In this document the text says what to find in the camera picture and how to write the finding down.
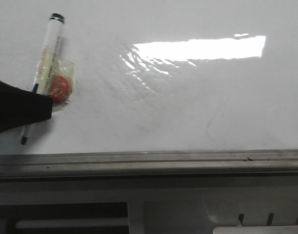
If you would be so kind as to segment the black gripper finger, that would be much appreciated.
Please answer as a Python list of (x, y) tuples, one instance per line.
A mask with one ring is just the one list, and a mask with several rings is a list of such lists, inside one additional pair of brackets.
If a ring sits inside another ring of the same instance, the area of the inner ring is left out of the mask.
[(0, 133), (49, 120), (53, 100), (0, 81)]

